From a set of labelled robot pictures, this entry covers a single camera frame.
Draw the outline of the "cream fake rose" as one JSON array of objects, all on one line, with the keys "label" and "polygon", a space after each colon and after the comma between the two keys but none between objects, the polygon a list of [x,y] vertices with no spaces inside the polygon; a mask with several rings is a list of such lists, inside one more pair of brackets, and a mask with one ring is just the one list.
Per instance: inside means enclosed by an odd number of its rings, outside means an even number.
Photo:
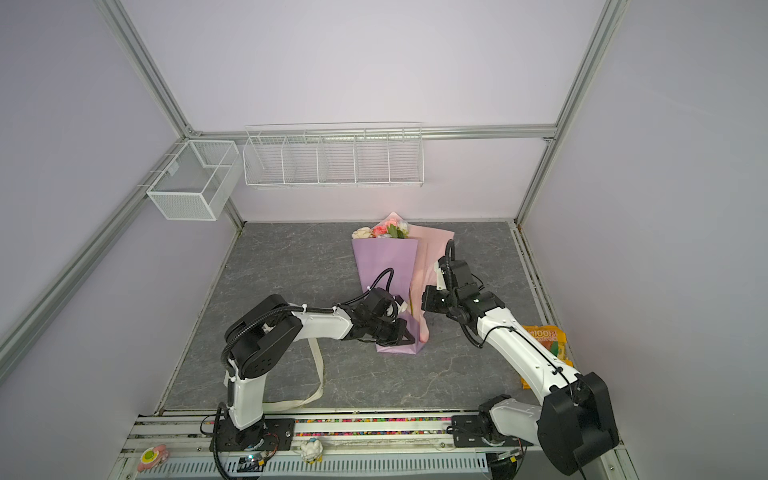
[{"label": "cream fake rose", "polygon": [[374,232],[370,227],[361,227],[352,233],[353,239],[369,239],[374,237]]}]

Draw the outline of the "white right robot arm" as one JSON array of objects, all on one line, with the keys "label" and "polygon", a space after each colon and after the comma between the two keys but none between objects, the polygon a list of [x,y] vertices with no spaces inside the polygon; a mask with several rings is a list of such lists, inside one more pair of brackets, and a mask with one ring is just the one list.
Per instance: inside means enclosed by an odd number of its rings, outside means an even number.
[{"label": "white right robot arm", "polygon": [[494,294],[472,286],[468,292],[460,298],[456,291],[430,285],[422,295],[422,308],[459,323],[478,347],[493,347],[538,400],[529,405],[499,395],[479,407],[471,432],[494,446],[511,438],[537,445],[565,475],[617,447],[619,434],[606,383],[546,350]]}]

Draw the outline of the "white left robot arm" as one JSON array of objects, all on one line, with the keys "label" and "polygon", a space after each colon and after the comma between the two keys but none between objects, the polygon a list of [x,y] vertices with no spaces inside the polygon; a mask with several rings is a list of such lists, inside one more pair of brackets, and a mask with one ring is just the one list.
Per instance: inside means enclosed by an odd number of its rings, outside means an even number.
[{"label": "white left robot arm", "polygon": [[226,371],[227,400],[215,421],[211,448],[287,449],[291,429],[265,419],[264,392],[267,374],[289,347],[297,340],[308,341],[323,377],[320,339],[364,341],[382,347],[415,344],[416,337],[402,317],[406,310],[401,297],[381,288],[331,307],[294,304],[279,294],[266,297],[225,333],[220,361]]}]

